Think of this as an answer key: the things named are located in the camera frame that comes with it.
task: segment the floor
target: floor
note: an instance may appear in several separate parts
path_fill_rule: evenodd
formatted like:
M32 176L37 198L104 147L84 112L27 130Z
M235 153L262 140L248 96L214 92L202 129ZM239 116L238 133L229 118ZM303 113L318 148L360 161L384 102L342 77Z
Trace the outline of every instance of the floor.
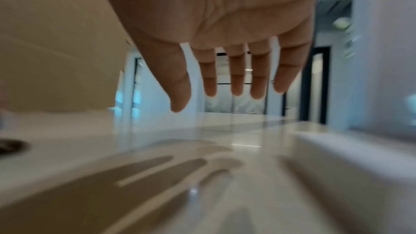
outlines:
M280 162L317 124L205 113L120 128L109 111L7 123L0 136L31 146L0 159L4 233L341 233Z

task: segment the glossy floor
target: glossy floor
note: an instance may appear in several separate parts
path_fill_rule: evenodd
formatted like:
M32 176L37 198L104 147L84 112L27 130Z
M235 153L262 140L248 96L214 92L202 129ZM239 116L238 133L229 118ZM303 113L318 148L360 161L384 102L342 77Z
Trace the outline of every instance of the glossy floor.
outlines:
M291 133L317 124L170 115L126 132L104 112L13 119L3 136L31 147L0 159L5 233L340 233L280 162Z

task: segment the dark door frame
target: dark door frame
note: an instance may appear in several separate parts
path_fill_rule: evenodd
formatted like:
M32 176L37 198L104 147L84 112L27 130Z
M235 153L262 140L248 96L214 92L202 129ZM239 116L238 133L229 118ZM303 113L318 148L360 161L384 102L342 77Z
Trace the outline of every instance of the dark door frame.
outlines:
M299 102L299 120L309 121L309 111L311 103L311 85L312 85L312 63L313 56L322 54L322 87L321 87L321 109L319 122L326 124L328 116L328 98L329 98L329 72L331 61L331 46L314 47L308 58L304 69L302 70L302 81ZM286 93L282 96L282 116L286 115Z

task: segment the beige wall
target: beige wall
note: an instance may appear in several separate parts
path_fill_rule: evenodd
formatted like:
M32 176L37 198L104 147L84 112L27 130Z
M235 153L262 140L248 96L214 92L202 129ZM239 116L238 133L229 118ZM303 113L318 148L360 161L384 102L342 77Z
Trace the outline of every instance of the beige wall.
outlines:
M0 0L0 80L12 111L114 106L126 52L106 0Z

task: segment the white bench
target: white bench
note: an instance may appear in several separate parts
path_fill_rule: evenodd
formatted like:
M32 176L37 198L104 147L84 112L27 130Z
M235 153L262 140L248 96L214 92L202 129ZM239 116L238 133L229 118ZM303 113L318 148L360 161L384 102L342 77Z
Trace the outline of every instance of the white bench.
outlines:
M291 158L363 233L416 233L416 146L354 134L298 133Z

